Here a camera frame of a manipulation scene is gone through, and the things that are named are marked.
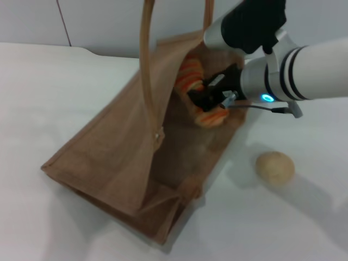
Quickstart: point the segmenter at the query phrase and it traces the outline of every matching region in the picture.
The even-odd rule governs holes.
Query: round bread
[[[266,152],[256,160],[256,173],[271,185],[287,184],[295,174],[292,159],[282,152]]]

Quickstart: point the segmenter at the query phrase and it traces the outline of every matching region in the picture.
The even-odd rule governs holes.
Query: orange toy
[[[174,89],[180,95],[197,125],[204,128],[212,128],[223,124],[229,114],[228,109],[215,107],[211,111],[204,112],[195,106],[187,92],[190,90],[203,90],[203,67],[198,58],[186,56],[180,66]]]

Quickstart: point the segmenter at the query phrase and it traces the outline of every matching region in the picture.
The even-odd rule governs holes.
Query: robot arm
[[[348,96],[348,38],[299,47],[281,29],[285,22],[285,0],[244,0],[215,21],[204,34],[208,48],[247,55],[262,46],[265,56],[205,80],[204,92],[188,93],[191,100],[205,111],[235,100],[299,110],[296,101]]]

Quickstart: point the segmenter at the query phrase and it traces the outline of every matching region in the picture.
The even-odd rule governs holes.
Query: brown paper bag
[[[203,30],[158,42],[148,50],[154,0],[145,0],[140,71],[42,169],[54,180],[162,244],[182,211],[202,194],[202,184],[246,110],[235,109],[218,128],[194,125],[173,85],[188,52],[200,56],[206,76],[232,63],[233,53],[212,52]],[[212,21],[206,0],[204,27]]]

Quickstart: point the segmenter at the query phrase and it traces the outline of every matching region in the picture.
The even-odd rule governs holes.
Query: table surface
[[[302,102],[301,119],[250,110],[205,197],[161,247],[40,171],[139,61],[11,43],[0,44],[0,57],[0,260],[347,260],[347,99]],[[296,165],[284,188],[253,170],[273,150]]]

